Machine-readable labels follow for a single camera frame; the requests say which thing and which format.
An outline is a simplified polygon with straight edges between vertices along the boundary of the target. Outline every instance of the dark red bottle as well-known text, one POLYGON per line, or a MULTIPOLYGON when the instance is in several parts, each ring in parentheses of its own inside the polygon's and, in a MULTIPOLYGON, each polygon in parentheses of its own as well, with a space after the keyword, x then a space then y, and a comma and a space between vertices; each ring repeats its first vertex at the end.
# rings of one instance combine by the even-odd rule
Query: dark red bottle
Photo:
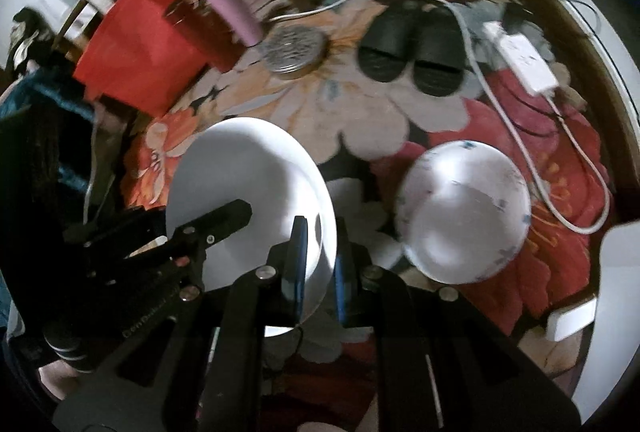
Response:
POLYGON ((233 42, 229 26, 207 7, 194 8, 188 0, 175 0, 164 11, 164 19, 220 72, 231 70, 245 50, 233 42))

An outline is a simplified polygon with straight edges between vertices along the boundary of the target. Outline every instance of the bowl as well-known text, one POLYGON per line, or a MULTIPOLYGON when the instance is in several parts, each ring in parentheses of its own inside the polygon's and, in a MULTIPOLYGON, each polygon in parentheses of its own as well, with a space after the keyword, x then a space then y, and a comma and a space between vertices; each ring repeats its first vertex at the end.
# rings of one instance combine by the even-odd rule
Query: bowl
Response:
MULTIPOLYGON (((231 285, 265 264, 271 247, 289 240, 294 217, 304 215, 305 320, 324 298, 335 265, 334 209, 318 167, 300 143, 267 121, 222 121, 199 134, 178 164, 166 207, 168 235, 235 199, 251 204, 253 214, 246 227, 207 249, 205 289, 231 285)), ((288 330, 267 327, 265 336, 288 330)))
POLYGON ((444 284, 480 282, 518 254, 531 219, 524 177, 500 150, 452 141, 415 161, 396 198, 409 261, 444 284))

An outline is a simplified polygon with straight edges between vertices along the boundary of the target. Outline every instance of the pair of slippers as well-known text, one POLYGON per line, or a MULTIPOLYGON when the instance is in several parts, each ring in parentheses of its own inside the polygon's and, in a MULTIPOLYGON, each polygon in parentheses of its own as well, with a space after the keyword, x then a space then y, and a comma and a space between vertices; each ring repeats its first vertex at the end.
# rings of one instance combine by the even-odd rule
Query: pair of slippers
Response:
POLYGON ((425 94, 448 96, 460 88, 465 72, 462 33, 449 9, 425 12, 423 6, 395 2, 374 18, 358 46, 358 65, 370 79, 389 82, 414 60, 415 86, 425 94))

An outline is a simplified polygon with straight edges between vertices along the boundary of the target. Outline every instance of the pink tumbler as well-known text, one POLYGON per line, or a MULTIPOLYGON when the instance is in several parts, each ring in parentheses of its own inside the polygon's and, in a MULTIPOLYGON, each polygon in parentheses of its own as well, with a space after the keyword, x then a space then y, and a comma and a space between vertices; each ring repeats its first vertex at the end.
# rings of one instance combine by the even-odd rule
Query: pink tumbler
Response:
POLYGON ((243 0, 207 0, 211 7, 236 32, 247 47, 255 46, 264 36, 260 23, 243 0))

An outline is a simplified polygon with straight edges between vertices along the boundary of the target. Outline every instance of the floral rug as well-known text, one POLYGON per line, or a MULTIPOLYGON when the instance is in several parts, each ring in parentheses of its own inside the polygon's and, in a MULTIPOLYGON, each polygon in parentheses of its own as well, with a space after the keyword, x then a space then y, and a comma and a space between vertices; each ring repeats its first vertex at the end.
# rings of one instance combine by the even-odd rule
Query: floral rug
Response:
MULTIPOLYGON (((270 2, 249 1, 259 3, 262 10, 270 2)), ((503 1, 465 0, 458 7, 478 34, 484 21, 500 18, 503 1)), ((320 28, 331 40, 324 63, 303 78, 273 78, 256 49, 247 50, 226 74, 209 70, 171 112, 135 135, 121 183, 126 203, 145 208, 165 205, 180 157, 197 132, 232 116, 266 119, 292 134, 318 164, 351 240, 365 245, 375 263, 394 269, 407 283, 437 288, 402 258, 392 224, 393 198, 413 161, 435 145, 469 139, 497 147, 527 181, 531 178, 472 72, 466 73, 457 94, 443 98, 419 92, 411 82, 410 66, 391 83, 372 81, 359 72, 354 59, 357 43, 385 7, 373 0, 351 0, 338 9, 296 20, 320 28)), ((561 110, 567 125, 591 160, 600 163, 600 138, 577 110, 584 104, 569 87, 568 69, 555 62, 539 27, 527 23, 524 34, 562 83, 561 110)), ((499 56, 479 46, 476 58, 558 209, 574 224, 591 224, 604 195, 565 134, 558 131, 545 101, 526 95, 499 56)), ((604 166, 599 168, 606 174, 604 166)), ((575 365, 582 333, 559 343, 547 342, 538 320, 550 307, 588 287, 589 238, 559 224, 537 198, 535 187, 530 191, 532 221, 522 250, 499 274, 459 289, 554 376, 575 365)), ((266 340, 262 430, 293 431, 306 421, 354 430, 369 407, 375 393, 371 332, 342 329, 331 300, 329 293, 302 325, 303 333, 293 330, 266 340)))

